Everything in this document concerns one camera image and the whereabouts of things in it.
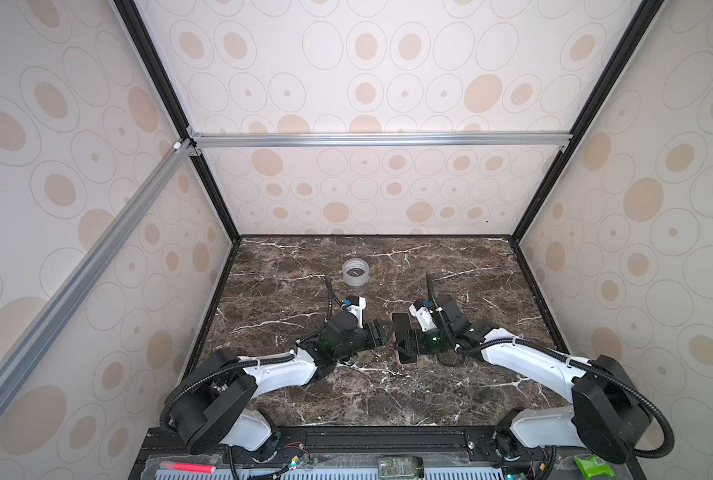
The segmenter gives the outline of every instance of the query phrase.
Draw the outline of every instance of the tape roll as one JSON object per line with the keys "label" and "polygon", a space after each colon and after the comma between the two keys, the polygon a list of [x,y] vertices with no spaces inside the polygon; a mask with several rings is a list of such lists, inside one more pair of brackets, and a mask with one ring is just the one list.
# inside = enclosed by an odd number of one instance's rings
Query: tape roll
{"label": "tape roll", "polygon": [[[350,275],[349,272],[354,270],[361,270],[361,275]],[[352,258],[351,260],[346,260],[343,262],[343,266],[340,268],[343,274],[343,282],[348,286],[362,286],[370,279],[370,265],[361,258]]]}

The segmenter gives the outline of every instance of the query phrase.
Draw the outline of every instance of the wallpaper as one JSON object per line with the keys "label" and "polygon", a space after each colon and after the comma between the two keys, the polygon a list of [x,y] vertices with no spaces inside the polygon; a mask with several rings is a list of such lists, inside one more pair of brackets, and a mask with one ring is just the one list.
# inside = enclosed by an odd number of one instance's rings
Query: wallpaper
{"label": "wallpaper", "polygon": [[511,234],[557,145],[205,149],[242,234]]}
{"label": "wallpaper", "polygon": [[105,2],[0,1],[0,359],[173,138]]}
{"label": "wallpaper", "polygon": [[523,250],[573,353],[620,360],[675,428],[648,478],[713,480],[713,0],[663,11]]}
{"label": "wallpaper", "polygon": [[197,131],[568,130],[639,0],[138,0]]}
{"label": "wallpaper", "polygon": [[0,418],[0,479],[125,480],[229,240],[187,161]]}

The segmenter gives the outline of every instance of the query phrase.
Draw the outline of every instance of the brown marble tabletop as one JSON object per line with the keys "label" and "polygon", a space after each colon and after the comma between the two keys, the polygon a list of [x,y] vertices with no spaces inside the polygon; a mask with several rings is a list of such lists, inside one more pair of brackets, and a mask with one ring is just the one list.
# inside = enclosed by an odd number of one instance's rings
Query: brown marble tabletop
{"label": "brown marble tabletop", "polygon": [[[352,289],[344,261],[370,264],[370,281]],[[367,299],[364,321],[390,321],[425,299],[425,272],[437,297],[448,294],[469,320],[487,320],[554,347],[505,240],[485,237],[250,237],[242,240],[202,358],[230,347],[237,355],[289,350],[323,325],[330,274],[336,294]],[[417,321],[411,318],[413,325]],[[474,359],[444,366],[435,356],[399,365],[393,348],[361,352],[319,382],[267,393],[250,403],[279,426],[493,425],[511,408],[566,405],[511,370]]]}

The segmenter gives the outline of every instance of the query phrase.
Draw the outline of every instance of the metal bar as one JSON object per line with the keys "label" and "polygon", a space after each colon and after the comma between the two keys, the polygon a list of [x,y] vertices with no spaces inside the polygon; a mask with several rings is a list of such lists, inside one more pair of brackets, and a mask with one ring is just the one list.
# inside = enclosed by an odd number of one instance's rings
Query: metal bar
{"label": "metal bar", "polygon": [[[175,125],[175,129],[178,131],[178,135],[182,138],[190,138],[191,133],[188,127],[188,118],[186,118],[186,113],[180,106],[178,95],[175,93],[167,71],[164,69],[164,64],[162,64],[156,47],[151,41],[151,37],[146,30],[138,7],[135,6],[133,0],[114,0],[114,4],[117,7],[122,22],[124,22],[124,26],[127,27],[130,33],[133,43],[135,43],[135,47],[138,49],[140,60],[146,67],[152,83],[159,92],[159,97],[164,107],[167,108],[168,115]],[[197,151],[197,155],[193,157],[191,161],[197,170],[200,180],[202,180],[204,188],[208,192],[212,204],[215,206],[215,211],[220,218],[220,222],[226,229],[228,237],[232,243],[236,243],[239,240],[239,231],[236,229],[234,220],[228,212],[223,195],[220,194],[217,188],[217,183],[210,168],[208,168],[207,162],[200,151]]]}
{"label": "metal bar", "polygon": [[182,140],[179,148],[171,150],[159,163],[50,299],[20,343],[0,362],[0,415],[192,149],[190,140]]}
{"label": "metal bar", "polygon": [[413,145],[566,145],[566,131],[487,131],[404,134],[198,134],[198,148],[409,147]]}
{"label": "metal bar", "polygon": [[626,69],[632,54],[636,51],[642,37],[647,33],[648,28],[658,14],[664,1],[665,0],[642,0],[631,23],[623,33],[618,46],[612,53],[610,61],[607,63],[607,66],[605,66],[605,70],[602,71],[596,86],[594,86],[594,90],[592,90],[591,95],[589,95],[589,100],[586,101],[586,104],[581,110],[581,114],[575,120],[573,128],[570,130],[573,134],[573,139],[567,144],[567,148],[560,150],[557,154],[552,166],[535,191],[533,199],[530,200],[530,205],[527,206],[525,214],[522,216],[519,224],[517,224],[513,233],[517,243],[522,241],[522,238],[527,233],[527,229],[541,210],[543,202],[545,202],[546,198],[551,194],[554,185],[559,179],[559,175],[562,174],[565,165],[570,161],[575,149],[578,148],[581,140],[583,140],[586,130],[591,127],[602,104],[608,95],[610,95],[621,73]]}
{"label": "metal bar", "polygon": [[543,322],[546,328],[549,330],[549,335],[556,345],[556,350],[562,353],[570,353],[567,350],[567,343],[565,343],[565,338],[562,336],[562,332],[559,331],[559,327],[556,325],[554,320],[554,315],[552,315],[551,310],[549,310],[549,305],[546,303],[545,298],[543,298],[543,293],[538,287],[538,283],[535,282],[535,277],[533,276],[533,271],[530,270],[530,266],[527,264],[525,255],[522,253],[522,248],[519,244],[512,238],[509,241],[511,249],[514,251],[514,256],[516,257],[516,263],[519,264],[519,269],[525,276],[525,282],[527,286],[530,287],[530,292],[533,293],[533,298],[535,299],[535,304],[538,306],[538,312],[543,317]]}
{"label": "metal bar", "polygon": [[234,260],[236,260],[236,255],[239,254],[239,246],[241,245],[242,239],[234,242],[231,245],[231,251],[228,254],[228,260],[226,260],[226,266],[223,272],[220,274],[220,279],[217,281],[217,286],[215,287],[215,294],[210,300],[210,306],[208,307],[208,312],[204,315],[204,321],[202,321],[202,327],[199,329],[197,334],[197,340],[194,343],[194,348],[191,349],[191,354],[188,358],[188,363],[186,364],[186,370],[183,371],[183,377],[186,378],[190,375],[195,368],[197,368],[197,363],[199,362],[199,357],[202,354],[202,349],[204,349],[204,341],[208,338],[208,333],[210,332],[210,327],[212,326],[212,321],[215,318],[215,311],[217,310],[217,305],[220,302],[220,298],[223,296],[223,290],[226,288],[226,283],[228,282],[228,276],[231,273],[231,267],[234,265]]}

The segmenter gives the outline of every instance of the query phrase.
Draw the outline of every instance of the green snack bag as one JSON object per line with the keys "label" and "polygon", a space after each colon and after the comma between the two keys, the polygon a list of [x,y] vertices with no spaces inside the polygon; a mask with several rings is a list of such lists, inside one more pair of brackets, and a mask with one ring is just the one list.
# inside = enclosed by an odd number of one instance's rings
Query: green snack bag
{"label": "green snack bag", "polygon": [[596,455],[575,456],[575,465],[581,469],[581,473],[586,480],[597,475],[604,475],[605,477],[615,476],[615,472],[607,465],[607,462]]}

